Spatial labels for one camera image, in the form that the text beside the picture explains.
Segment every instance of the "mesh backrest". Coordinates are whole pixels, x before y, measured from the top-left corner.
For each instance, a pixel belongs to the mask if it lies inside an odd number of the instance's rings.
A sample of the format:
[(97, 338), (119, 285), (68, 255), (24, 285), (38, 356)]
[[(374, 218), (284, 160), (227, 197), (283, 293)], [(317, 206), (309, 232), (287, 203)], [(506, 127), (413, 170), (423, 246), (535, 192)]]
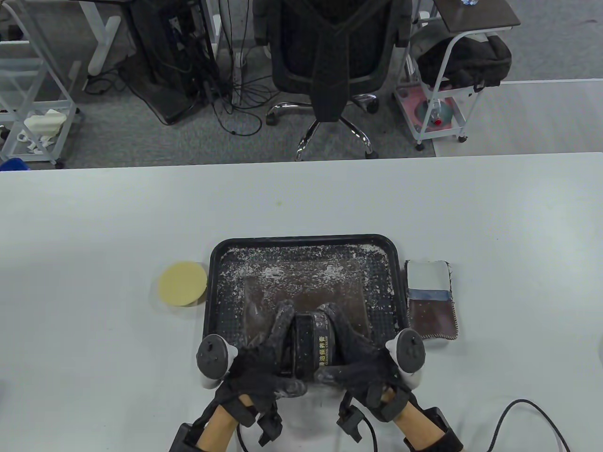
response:
[[(370, 0), (310, 0), (317, 12), (336, 25), (349, 19), (358, 8)], [(350, 78), (371, 74), (379, 64), (385, 44), (390, 4), (364, 22), (350, 34)], [(318, 48), (315, 21), (300, 17), (286, 3), (282, 4), (281, 40), (283, 59), (293, 74), (311, 77)], [(319, 67), (320, 72), (328, 67)]]
[(358, 8), (370, 0), (308, 0), (316, 11), (336, 25), (349, 19)]

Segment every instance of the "chair base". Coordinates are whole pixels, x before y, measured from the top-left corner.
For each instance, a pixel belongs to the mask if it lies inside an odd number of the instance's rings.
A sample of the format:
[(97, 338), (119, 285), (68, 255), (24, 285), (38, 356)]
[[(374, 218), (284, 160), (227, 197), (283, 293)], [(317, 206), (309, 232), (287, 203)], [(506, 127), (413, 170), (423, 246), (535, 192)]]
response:
[[(357, 105), (367, 113), (375, 114), (379, 109), (379, 98), (374, 94), (361, 94), (358, 96), (354, 96), (352, 100), (348, 102), (348, 105), (351, 104)], [(277, 125), (279, 115), (289, 111), (312, 111), (312, 104), (308, 104), (305, 102), (280, 102), (271, 107), (268, 110), (268, 113), (266, 113), (266, 125)], [(343, 116), (340, 117), (339, 122), (345, 125), (350, 131), (352, 131), (354, 136), (361, 140), (362, 144), (366, 146), (367, 150), (364, 154), (364, 157), (366, 159), (379, 158), (379, 155), (375, 151), (373, 151), (370, 139), (362, 130), (360, 130), (352, 122), (348, 121)], [(295, 154), (296, 162), (301, 162), (303, 160), (303, 151), (306, 149), (309, 142), (314, 137), (314, 134), (318, 130), (320, 124), (321, 122), (315, 119), (312, 125), (306, 131), (306, 134), (302, 137), (299, 146), (297, 147), (297, 152)]]

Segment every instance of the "office chair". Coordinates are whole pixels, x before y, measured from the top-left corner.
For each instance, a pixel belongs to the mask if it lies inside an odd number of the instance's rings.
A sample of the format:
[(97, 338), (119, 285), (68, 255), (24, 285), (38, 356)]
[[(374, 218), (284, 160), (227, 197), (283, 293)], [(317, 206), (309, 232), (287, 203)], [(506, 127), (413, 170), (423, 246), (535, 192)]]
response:
[(369, 93), (383, 85), (394, 45), (408, 44), (411, 16), (412, 0), (254, 0), (256, 43), (270, 44), (274, 84), (311, 100), (274, 105), (266, 124), (276, 125), (286, 111), (314, 111), (296, 161), (322, 122), (341, 122), (362, 140), (365, 158), (379, 158), (342, 114), (349, 104), (377, 113), (379, 99)]

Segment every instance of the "chair backrest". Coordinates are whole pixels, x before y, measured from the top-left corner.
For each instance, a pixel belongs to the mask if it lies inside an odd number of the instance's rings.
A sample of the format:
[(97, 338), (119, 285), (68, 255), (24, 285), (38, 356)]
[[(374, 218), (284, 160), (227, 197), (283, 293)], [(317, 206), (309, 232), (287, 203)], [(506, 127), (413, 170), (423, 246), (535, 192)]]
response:
[(338, 121), (351, 96), (383, 85), (405, 2), (270, 0), (274, 84), (308, 94), (319, 121)]

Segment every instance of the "black tabletop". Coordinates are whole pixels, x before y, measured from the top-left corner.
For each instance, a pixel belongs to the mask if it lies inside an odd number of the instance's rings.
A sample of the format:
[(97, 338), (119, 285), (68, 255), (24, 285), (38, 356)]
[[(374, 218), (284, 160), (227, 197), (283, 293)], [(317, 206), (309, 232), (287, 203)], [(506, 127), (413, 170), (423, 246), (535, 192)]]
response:
[(521, 24), (507, 0), (479, 0), (466, 6), (461, 0), (434, 0), (451, 33), (516, 27)]

